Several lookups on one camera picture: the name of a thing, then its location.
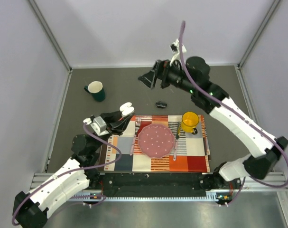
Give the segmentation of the white charging case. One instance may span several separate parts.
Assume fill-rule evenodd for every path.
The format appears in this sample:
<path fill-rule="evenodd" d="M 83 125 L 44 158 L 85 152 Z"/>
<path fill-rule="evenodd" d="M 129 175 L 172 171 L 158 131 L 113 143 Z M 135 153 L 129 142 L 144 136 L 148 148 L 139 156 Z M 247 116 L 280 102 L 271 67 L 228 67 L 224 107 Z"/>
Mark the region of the white charging case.
<path fill-rule="evenodd" d="M 120 106 L 121 116 L 125 117 L 134 113 L 135 108 L 132 106 L 131 102 L 126 102 Z"/>

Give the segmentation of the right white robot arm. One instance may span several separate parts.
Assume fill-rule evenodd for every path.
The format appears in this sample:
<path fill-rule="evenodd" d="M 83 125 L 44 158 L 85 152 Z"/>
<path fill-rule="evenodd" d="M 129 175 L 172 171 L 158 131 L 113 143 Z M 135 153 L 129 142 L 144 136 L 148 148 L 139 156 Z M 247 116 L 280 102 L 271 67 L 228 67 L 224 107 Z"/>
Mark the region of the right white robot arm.
<path fill-rule="evenodd" d="M 224 162 L 213 176 L 214 184 L 226 187 L 232 180 L 251 177 L 258 183 L 273 169 L 288 140 L 284 136 L 275 137 L 260 128 L 248 117 L 220 86 L 210 81 L 210 66 L 201 57 L 189 57 L 185 63 L 178 60 L 157 60 L 153 68 L 138 78 L 148 88 L 153 89 L 161 80 L 161 88 L 173 85 L 191 94 L 192 102 L 206 114 L 222 123 L 249 150 L 249 155 L 235 161 Z"/>

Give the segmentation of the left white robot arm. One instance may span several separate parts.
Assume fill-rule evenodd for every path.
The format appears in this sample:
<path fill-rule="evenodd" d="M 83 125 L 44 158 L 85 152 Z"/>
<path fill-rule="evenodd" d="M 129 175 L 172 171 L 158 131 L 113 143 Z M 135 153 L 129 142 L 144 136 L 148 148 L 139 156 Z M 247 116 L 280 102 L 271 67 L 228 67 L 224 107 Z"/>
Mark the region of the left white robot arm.
<path fill-rule="evenodd" d="M 14 199 L 12 225 L 42 228 L 63 204 L 78 192 L 99 184 L 96 174 L 97 150 L 108 145 L 112 135 L 120 136 L 134 116 L 134 108 L 91 116 L 83 121 L 85 134 L 76 135 L 72 142 L 73 155 L 42 184 Z"/>

